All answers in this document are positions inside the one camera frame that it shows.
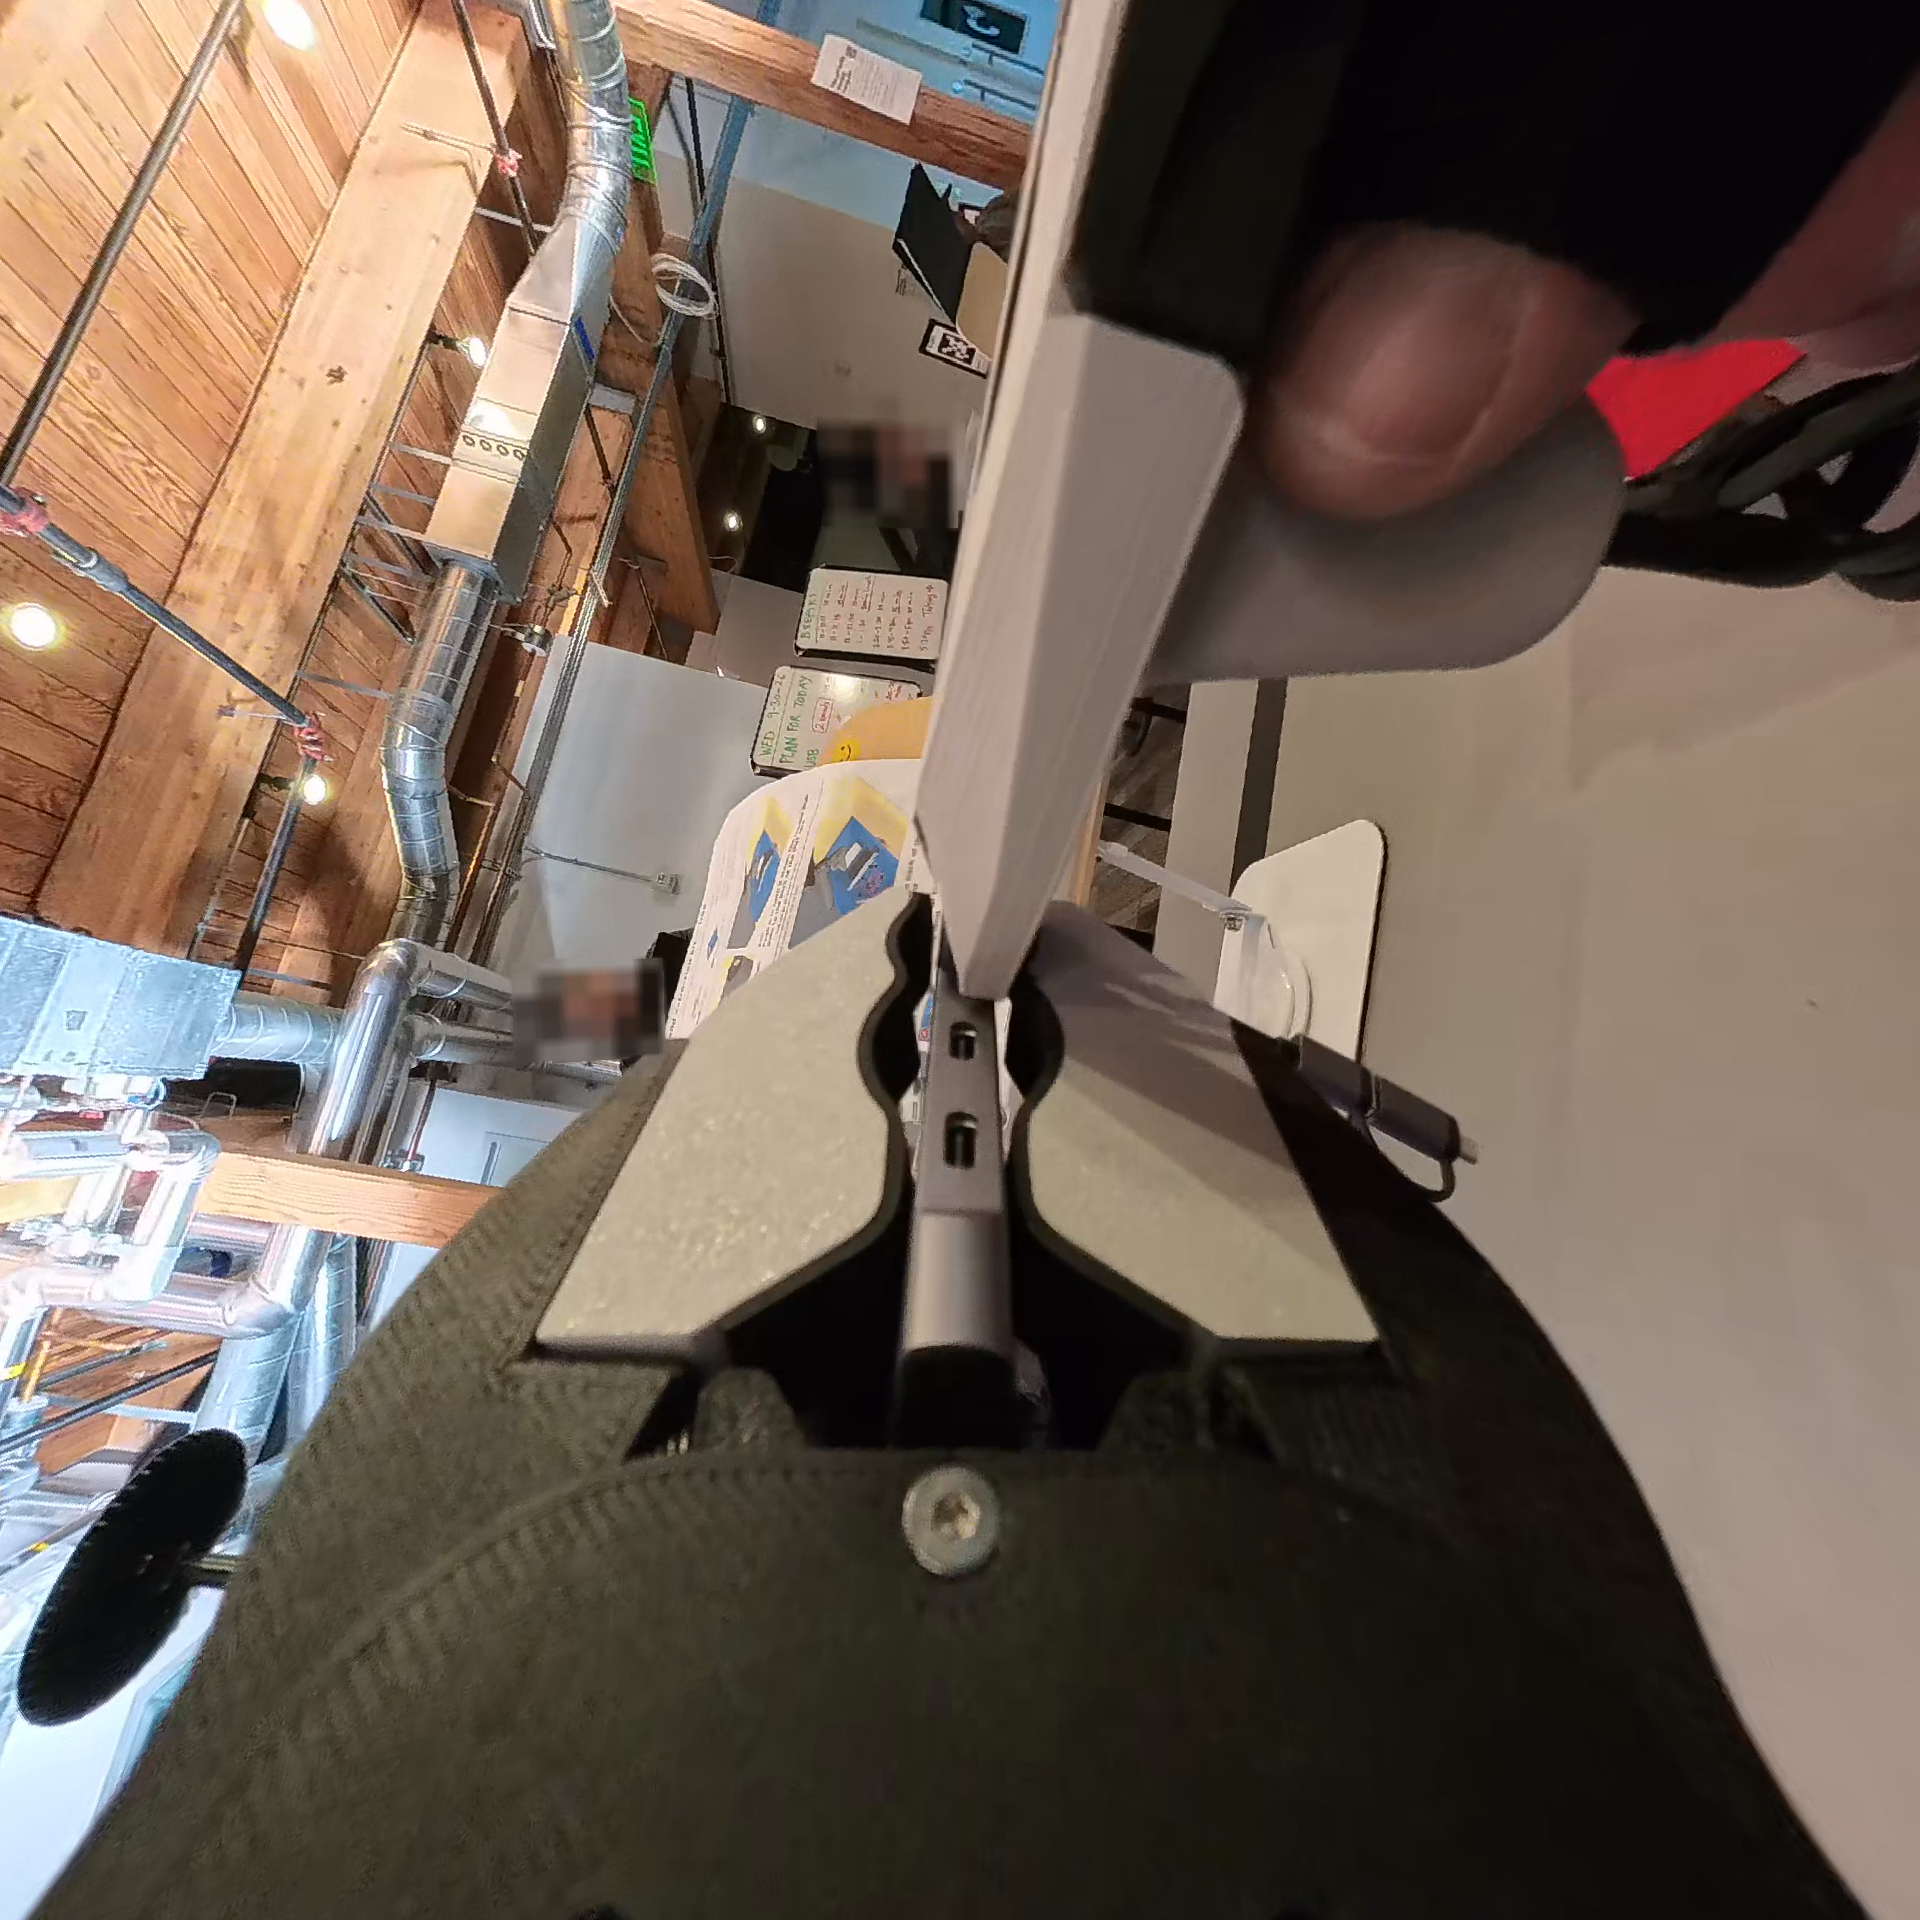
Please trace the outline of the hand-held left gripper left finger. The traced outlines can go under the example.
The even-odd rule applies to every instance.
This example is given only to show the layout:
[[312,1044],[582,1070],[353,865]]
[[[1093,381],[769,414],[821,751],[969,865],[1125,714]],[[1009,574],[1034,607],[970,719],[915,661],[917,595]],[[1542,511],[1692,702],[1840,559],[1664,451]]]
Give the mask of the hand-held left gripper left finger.
[[668,1071],[537,1348],[771,1375],[829,1446],[887,1438],[901,1359],[924,894],[884,894],[727,998]]

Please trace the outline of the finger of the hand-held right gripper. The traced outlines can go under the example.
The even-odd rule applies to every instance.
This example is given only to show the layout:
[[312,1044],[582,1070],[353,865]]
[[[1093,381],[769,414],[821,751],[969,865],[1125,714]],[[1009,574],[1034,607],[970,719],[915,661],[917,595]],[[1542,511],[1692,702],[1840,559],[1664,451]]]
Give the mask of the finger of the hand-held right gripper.
[[1074,246],[1123,149],[1127,3],[1066,3],[1020,191],[917,823],[961,989],[1011,994],[1243,424],[1237,372],[1101,316]]

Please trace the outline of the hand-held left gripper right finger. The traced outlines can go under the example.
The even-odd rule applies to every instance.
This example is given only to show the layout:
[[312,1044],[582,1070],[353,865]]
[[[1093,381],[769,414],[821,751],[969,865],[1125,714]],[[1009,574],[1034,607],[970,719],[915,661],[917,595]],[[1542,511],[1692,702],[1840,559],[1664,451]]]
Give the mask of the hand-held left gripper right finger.
[[1380,1329],[1235,1023],[1054,901],[1011,998],[1013,1305],[1050,1439],[1093,1447],[1140,1379],[1364,1374]]

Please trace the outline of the dark grey usb hub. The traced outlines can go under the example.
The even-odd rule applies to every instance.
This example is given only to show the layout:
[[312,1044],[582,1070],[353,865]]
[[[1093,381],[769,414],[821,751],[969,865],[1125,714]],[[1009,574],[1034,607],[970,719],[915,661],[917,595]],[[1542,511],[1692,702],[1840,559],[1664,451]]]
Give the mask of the dark grey usb hub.
[[895,1439],[998,1447],[1020,1427],[996,1006],[935,956]]

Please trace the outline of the red plastic bin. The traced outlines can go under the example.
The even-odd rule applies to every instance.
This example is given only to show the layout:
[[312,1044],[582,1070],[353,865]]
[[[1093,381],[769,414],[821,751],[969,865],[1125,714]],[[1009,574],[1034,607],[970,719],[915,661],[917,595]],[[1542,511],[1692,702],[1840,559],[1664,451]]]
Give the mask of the red plastic bin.
[[1741,340],[1612,357],[1586,395],[1612,434],[1626,479],[1683,454],[1804,360],[1785,340]]

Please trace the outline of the whiteboard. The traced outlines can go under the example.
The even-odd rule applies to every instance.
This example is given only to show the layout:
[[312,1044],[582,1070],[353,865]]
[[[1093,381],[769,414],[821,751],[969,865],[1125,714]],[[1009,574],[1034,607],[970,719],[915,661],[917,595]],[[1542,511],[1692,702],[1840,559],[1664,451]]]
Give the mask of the whiteboard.
[[872,708],[912,703],[928,686],[832,665],[783,663],[767,688],[750,772],[779,778],[807,772],[829,756],[829,744],[844,724]]
[[794,633],[801,659],[937,670],[945,651],[948,579],[817,566]]

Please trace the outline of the black and tan board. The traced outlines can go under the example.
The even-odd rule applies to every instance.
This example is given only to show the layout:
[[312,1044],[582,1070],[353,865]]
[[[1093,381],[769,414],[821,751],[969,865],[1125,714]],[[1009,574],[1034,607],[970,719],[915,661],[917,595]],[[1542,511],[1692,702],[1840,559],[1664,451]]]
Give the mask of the black and tan board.
[[1013,275],[1020,191],[959,203],[915,160],[893,248],[943,320],[973,349],[996,348]]

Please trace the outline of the instruction sheet on stand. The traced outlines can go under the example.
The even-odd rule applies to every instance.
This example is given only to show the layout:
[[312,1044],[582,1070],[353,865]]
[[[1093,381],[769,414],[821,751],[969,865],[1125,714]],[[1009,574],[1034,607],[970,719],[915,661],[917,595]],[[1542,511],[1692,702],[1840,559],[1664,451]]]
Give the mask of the instruction sheet on stand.
[[[918,760],[928,702],[876,705],[843,724],[818,763]],[[1220,924],[1212,1004],[1278,1039],[1310,1039],[1361,1058],[1380,924],[1386,843],[1354,820],[1250,863],[1216,894],[1119,846],[1099,859],[1161,890],[1163,904],[1196,904]]]

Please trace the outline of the printed instruction sheet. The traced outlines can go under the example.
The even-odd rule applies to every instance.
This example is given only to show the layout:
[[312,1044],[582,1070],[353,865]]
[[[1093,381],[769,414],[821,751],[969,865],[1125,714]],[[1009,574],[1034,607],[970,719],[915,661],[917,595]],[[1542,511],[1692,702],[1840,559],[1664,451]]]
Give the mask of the printed instruction sheet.
[[918,760],[831,761],[776,780],[732,805],[707,888],[667,1037],[683,1041],[727,995],[772,962],[896,888],[935,890],[915,801]]

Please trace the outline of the silver insulated pipe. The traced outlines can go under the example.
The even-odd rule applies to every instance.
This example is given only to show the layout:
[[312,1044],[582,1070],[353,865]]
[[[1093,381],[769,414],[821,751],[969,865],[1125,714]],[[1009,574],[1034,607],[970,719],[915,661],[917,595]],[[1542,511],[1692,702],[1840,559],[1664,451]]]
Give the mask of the silver insulated pipe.
[[49,1314],[80,1310],[113,1327],[214,1344],[196,1422],[262,1456],[282,1396],[291,1431],[324,1402],[357,1344],[360,1237],[397,1227],[270,1223],[236,1275],[191,1272],[189,1250],[240,1150],[213,1123],[174,1120],[178,1086],[221,1063],[301,1071],[296,1156],[367,1168],[387,1108],[418,1063],[504,1063],[510,1041],[485,1025],[421,1012],[449,1002],[502,1014],[508,982],[418,943],[387,941],[363,965],[348,1008],[253,994],[238,971],[160,956],[19,918],[3,931],[4,1068],[4,1505],[51,1476],[51,1375],[36,1375]]

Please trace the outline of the black perforated disc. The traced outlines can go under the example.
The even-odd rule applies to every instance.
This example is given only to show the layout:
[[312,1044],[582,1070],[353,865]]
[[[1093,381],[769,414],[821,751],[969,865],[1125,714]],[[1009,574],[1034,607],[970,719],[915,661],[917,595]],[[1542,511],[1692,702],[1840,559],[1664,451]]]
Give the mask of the black perforated disc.
[[131,1476],[27,1635],[14,1678],[24,1722],[60,1725],[97,1712],[169,1642],[194,1590],[229,1579],[234,1558],[217,1548],[248,1477],[244,1444],[218,1427],[178,1438]]

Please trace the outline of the brown wooden desk frame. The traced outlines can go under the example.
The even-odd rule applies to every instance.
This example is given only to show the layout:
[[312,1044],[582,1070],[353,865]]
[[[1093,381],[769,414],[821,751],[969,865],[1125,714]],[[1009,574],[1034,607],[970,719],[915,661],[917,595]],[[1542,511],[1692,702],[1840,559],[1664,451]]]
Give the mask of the brown wooden desk frame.
[[200,1184],[196,1213],[439,1250],[497,1193],[417,1170],[224,1147]]

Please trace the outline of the metal ventilation duct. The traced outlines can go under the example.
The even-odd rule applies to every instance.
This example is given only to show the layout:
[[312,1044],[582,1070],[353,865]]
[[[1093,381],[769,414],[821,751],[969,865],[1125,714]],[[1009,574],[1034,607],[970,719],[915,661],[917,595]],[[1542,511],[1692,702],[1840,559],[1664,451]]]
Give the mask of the metal ventilation duct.
[[627,56],[613,2],[552,6],[567,173],[508,293],[425,546],[440,564],[382,732],[400,890],[391,940],[439,947],[463,888],[449,747],[499,605],[521,601],[587,415],[632,189]]

